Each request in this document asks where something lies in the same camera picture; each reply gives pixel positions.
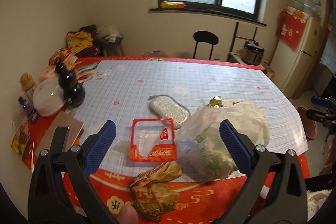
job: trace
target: window sill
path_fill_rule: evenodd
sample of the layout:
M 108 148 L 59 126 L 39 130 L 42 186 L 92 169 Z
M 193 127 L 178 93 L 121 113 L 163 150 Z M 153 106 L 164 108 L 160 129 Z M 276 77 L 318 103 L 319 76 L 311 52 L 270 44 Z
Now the window sill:
M 231 18 L 239 21 L 244 21 L 248 23 L 252 23 L 261 27 L 266 27 L 267 24 L 259 22 L 257 20 L 253 20 L 250 18 L 242 17 L 242 16 L 236 16 L 228 13 L 223 12 L 216 12 L 211 10 L 199 10 L 199 9 L 176 9 L 176 8 L 151 8 L 149 9 L 149 13 L 189 13 L 189 14 L 204 14 L 204 15 L 212 15 L 212 16 L 220 16 L 220 17 L 226 17 Z

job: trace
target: white bowl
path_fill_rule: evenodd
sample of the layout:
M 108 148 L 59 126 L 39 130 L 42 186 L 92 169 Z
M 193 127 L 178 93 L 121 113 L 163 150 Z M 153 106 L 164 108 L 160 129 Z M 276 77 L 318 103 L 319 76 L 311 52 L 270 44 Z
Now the white bowl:
M 52 116 L 65 104 L 63 90 L 58 85 L 58 77 L 41 82 L 33 95 L 33 105 L 42 117 Z

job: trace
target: gourd-shaped black bottle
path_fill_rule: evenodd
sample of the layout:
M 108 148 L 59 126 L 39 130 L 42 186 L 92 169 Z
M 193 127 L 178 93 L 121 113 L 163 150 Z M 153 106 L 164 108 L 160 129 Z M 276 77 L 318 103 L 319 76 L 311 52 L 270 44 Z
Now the gourd-shaped black bottle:
M 85 98 L 85 90 L 78 83 L 75 72 L 68 70 L 60 57 L 56 59 L 55 72 L 59 75 L 58 83 L 64 91 L 64 99 L 72 107 L 80 106 Z

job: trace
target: plaid tablecloth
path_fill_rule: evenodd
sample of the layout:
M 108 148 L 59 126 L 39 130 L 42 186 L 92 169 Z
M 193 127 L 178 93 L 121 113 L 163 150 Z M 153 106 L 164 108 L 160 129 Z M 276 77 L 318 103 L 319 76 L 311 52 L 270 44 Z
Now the plaid tablecloth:
M 155 117 L 148 108 L 150 95 L 167 94 L 191 113 L 216 95 L 224 101 L 252 101 L 265 113 L 271 137 L 267 149 L 284 153 L 294 149 L 298 155 L 308 150 L 299 114 L 280 90 L 259 70 L 208 64 L 104 60 L 97 70 L 111 76 L 84 83 L 86 98 L 75 118 L 84 122 L 82 143 L 97 133 L 106 120 L 117 127 L 117 136 L 100 168 L 126 176 L 151 170 L 153 164 L 130 162 L 127 150 L 133 119 Z M 181 162 L 184 174 L 179 182 L 201 181 L 202 176 Z

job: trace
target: metal bolt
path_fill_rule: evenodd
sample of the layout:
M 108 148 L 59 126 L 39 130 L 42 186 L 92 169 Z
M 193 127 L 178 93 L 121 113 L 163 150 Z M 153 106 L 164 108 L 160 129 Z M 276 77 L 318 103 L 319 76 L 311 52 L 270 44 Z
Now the metal bolt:
M 40 152 L 40 155 L 41 156 L 46 156 L 48 154 L 48 150 L 47 149 L 43 149 L 41 152 Z
M 266 150 L 265 146 L 261 145 L 261 144 L 258 144 L 256 147 L 255 147 L 259 152 L 264 152 Z
M 288 153 L 291 155 L 291 156 L 296 156 L 296 153 L 293 149 L 289 149 L 288 150 Z
M 71 151 L 72 152 L 78 152 L 80 150 L 80 148 L 81 147 L 79 145 L 74 145 L 74 146 L 71 147 Z

